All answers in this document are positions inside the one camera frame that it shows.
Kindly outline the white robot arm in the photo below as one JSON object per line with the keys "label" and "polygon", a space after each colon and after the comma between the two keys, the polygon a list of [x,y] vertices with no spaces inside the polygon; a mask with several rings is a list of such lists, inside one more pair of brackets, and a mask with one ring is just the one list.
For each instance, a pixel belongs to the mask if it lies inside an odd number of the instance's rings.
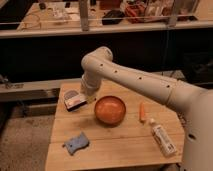
{"label": "white robot arm", "polygon": [[180,171],[213,171],[213,89],[124,67],[112,60],[113,54],[105,46],[82,58],[82,92],[95,96],[106,78],[182,114],[186,125]]}

